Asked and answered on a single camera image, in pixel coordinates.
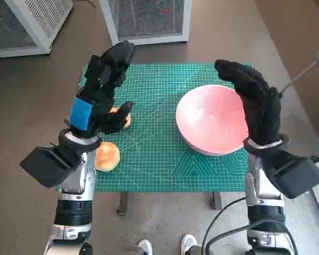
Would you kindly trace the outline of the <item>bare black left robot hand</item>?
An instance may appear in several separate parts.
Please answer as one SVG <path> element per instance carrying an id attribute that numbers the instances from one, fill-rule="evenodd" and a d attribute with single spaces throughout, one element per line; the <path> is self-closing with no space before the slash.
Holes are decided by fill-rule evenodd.
<path id="1" fill-rule="evenodd" d="M 102 56 L 91 57 L 85 72 L 86 82 L 70 111 L 69 126 L 74 135 L 91 138 L 99 133 L 117 133 L 127 124 L 132 101 L 126 101 L 116 112 L 111 109 L 115 88 L 122 86 L 135 52 L 135 44 L 125 40 Z"/>

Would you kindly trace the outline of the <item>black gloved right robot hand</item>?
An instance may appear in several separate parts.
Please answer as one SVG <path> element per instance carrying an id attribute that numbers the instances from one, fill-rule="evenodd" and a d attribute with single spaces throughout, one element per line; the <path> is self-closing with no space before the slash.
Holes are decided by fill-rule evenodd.
<path id="1" fill-rule="evenodd" d="M 281 103 L 277 88 L 269 86 L 263 75 L 248 65 L 218 59 L 215 61 L 215 69 L 221 80 L 234 85 L 242 100 L 248 141 L 257 148 L 281 144 Z"/>

